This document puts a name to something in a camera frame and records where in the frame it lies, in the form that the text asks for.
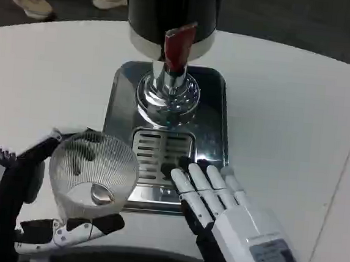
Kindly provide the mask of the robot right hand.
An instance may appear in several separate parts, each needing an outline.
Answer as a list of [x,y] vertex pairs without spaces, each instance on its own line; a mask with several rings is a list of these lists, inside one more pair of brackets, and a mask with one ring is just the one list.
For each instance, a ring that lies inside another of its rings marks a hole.
[[204,262],[299,262],[276,216],[256,205],[233,169],[181,157],[164,163]]

